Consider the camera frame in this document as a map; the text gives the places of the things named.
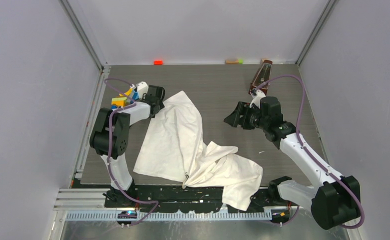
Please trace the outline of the white floral t-shirt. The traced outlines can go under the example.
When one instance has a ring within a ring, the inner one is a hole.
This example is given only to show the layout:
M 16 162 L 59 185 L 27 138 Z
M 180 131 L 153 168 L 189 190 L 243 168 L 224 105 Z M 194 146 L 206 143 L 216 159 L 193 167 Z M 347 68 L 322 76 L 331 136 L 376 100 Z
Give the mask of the white floral t-shirt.
M 164 102 L 151 119 L 133 171 L 181 182 L 182 187 L 222 187 L 222 203 L 246 211 L 263 168 L 236 146 L 203 141 L 202 117 L 184 91 Z

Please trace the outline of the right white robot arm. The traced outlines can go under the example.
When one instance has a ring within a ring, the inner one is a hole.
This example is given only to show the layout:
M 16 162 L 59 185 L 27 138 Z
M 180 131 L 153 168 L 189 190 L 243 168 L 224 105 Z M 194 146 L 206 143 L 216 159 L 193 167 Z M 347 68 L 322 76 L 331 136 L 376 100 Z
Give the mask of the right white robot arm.
M 286 154 L 312 184 L 307 187 L 288 176 L 274 179 L 268 186 L 272 204 L 295 203 L 309 210 L 325 230 L 345 227 L 346 222 L 364 215 L 358 180 L 343 176 L 311 149 L 295 125 L 284 120 L 276 97 L 263 97 L 258 104 L 240 101 L 224 122 L 244 130 L 261 129 L 266 139 Z

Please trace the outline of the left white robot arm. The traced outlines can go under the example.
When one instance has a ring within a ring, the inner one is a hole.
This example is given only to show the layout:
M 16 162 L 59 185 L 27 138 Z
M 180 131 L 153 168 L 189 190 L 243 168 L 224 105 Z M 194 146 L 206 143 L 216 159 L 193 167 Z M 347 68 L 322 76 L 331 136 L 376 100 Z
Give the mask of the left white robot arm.
M 113 192 L 124 207 L 132 206 L 136 193 L 130 190 L 134 183 L 125 159 L 129 145 L 130 127 L 139 121 L 155 117 L 164 109 L 165 89 L 149 85 L 143 90 L 137 87 L 139 99 L 125 107 L 101 108 L 97 114 L 89 139 L 93 148 L 103 159 L 110 176 Z

